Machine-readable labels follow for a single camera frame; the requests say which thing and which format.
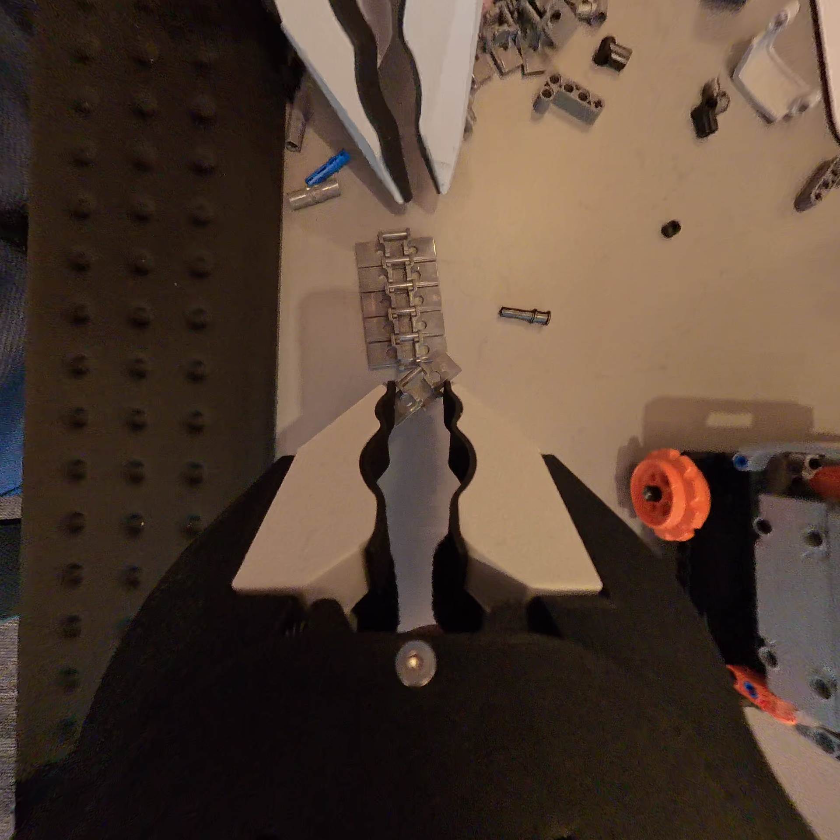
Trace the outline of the grey clip plate assembly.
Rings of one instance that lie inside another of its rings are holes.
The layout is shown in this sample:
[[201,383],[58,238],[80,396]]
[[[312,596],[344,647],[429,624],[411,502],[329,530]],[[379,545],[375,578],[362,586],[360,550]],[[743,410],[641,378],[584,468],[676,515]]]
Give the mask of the grey clip plate assembly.
[[407,227],[354,245],[370,370],[405,370],[447,352],[434,237]]

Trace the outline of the grey clip plate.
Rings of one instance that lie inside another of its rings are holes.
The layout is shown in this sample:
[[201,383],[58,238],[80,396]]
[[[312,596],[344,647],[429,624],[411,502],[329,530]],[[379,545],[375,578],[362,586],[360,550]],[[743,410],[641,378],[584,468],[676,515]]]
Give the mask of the grey clip plate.
[[444,391],[445,384],[461,373],[461,367],[446,352],[434,353],[407,368],[395,380],[395,425],[428,408]]

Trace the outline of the black dimpled foam pad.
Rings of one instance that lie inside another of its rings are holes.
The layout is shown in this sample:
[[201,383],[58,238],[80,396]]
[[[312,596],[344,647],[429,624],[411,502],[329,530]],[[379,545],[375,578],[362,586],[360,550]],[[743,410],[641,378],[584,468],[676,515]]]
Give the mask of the black dimpled foam pad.
[[43,2],[36,35],[20,779],[272,460],[286,109],[266,2]]

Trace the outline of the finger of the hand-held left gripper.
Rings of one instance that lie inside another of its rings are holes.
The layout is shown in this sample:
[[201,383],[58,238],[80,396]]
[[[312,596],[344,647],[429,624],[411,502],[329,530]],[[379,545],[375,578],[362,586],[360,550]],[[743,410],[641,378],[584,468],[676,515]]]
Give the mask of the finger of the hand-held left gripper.
[[415,78],[416,132],[439,195],[453,181],[464,140],[481,1],[405,1],[402,37]]
[[397,120],[382,89],[375,35],[355,1],[272,3],[292,47],[392,199],[410,203]]

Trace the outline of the person's leg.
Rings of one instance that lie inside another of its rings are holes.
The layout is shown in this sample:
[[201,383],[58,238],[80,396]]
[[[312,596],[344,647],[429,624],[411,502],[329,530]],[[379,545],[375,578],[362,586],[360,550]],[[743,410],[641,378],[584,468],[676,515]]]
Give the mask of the person's leg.
[[1,2],[1,496],[23,485],[30,7]]

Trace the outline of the black toy car orange wheels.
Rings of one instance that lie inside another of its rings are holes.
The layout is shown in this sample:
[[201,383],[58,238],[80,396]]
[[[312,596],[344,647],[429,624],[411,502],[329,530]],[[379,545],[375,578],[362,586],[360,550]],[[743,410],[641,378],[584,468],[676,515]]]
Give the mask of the black toy car orange wheels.
[[750,705],[839,757],[838,444],[651,451],[629,495]]

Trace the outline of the pile of grey clip plates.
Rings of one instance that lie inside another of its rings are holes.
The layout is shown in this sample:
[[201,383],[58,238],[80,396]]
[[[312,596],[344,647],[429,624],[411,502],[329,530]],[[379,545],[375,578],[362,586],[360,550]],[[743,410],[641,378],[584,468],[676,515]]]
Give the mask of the pile of grey clip plates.
[[607,1],[484,2],[471,90],[494,76],[542,75],[580,26],[599,27],[606,21],[607,8]]

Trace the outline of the grey tube connector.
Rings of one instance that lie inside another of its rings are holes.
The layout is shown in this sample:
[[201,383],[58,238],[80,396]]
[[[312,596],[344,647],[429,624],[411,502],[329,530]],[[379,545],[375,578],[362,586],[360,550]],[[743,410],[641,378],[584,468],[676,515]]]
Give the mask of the grey tube connector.
[[292,212],[314,207],[332,201],[342,195],[341,185],[336,179],[291,192],[287,196],[287,204]]

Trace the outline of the grey tube with black axle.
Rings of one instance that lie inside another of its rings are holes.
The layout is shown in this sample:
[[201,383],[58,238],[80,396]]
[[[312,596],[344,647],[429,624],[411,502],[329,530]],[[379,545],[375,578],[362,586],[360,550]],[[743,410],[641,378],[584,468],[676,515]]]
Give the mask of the grey tube with black axle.
[[286,151],[290,153],[301,152],[311,117],[312,92],[309,84],[303,81],[287,109]]

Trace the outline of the white rounded tray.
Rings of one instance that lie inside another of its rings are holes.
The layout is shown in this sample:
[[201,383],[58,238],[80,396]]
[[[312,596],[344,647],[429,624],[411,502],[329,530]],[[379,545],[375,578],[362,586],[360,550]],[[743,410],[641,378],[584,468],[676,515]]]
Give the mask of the white rounded tray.
[[839,143],[839,1],[811,1],[828,128]]

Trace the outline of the blue plastic pin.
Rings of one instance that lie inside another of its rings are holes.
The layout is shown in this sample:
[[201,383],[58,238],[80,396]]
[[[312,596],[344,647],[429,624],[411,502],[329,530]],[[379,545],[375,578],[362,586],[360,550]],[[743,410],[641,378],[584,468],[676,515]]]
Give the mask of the blue plastic pin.
[[325,161],[318,169],[308,175],[304,182],[308,188],[319,186],[325,183],[330,178],[338,174],[349,162],[350,153],[346,150],[341,150],[327,161]]

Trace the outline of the black and grey connector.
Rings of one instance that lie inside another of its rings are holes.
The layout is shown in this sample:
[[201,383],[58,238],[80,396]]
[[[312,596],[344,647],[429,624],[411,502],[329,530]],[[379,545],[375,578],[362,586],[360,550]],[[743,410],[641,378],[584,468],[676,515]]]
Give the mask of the black and grey connector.
[[691,110],[690,120],[698,140],[706,140],[719,130],[719,118],[729,109],[730,96],[719,78],[706,82],[699,103]]

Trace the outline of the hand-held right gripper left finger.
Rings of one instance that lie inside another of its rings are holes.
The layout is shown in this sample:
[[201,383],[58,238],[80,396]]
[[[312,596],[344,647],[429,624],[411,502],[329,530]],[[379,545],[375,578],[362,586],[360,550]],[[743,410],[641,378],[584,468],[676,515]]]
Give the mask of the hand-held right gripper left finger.
[[399,624],[396,572],[379,478],[389,466],[393,383],[301,446],[233,580],[246,595],[333,600],[360,629]]

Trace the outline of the black round connector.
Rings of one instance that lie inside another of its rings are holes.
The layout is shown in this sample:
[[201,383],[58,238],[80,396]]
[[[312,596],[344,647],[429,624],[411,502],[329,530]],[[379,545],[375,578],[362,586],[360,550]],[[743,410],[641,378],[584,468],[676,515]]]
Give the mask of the black round connector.
[[600,68],[621,72],[633,54],[631,47],[619,43],[614,36],[605,36],[592,55],[592,63]]

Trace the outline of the grey perforated beam assembly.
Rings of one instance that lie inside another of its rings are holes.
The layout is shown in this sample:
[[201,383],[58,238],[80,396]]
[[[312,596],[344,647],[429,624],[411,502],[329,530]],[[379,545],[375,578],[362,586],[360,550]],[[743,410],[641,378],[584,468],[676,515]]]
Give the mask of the grey perforated beam assembly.
[[534,96],[532,112],[542,116],[558,109],[585,125],[593,125],[604,110],[604,101],[572,78],[550,72]]

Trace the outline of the pale curved panel with pins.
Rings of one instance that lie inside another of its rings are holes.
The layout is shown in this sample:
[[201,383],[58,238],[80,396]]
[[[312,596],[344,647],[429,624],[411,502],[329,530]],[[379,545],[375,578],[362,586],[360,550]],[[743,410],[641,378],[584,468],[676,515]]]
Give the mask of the pale curved panel with pins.
[[800,9],[796,1],[784,5],[752,38],[731,74],[735,88],[768,124],[797,118],[823,102],[820,88],[809,86],[775,50]]

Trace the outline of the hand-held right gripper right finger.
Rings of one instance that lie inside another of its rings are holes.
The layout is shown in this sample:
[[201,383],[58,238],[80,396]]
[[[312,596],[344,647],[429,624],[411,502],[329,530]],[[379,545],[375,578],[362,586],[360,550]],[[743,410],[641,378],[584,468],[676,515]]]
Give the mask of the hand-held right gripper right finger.
[[434,619],[477,632],[492,613],[531,602],[594,599],[603,582],[543,453],[464,386],[447,384],[448,468],[457,487],[434,552]]

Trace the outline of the grey angled holed beam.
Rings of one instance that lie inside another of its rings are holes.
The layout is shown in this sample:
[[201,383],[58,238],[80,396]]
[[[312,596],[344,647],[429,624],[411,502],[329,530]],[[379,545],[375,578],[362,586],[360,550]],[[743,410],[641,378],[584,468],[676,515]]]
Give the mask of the grey angled holed beam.
[[817,206],[839,186],[839,155],[820,163],[794,200],[794,210],[803,213]]

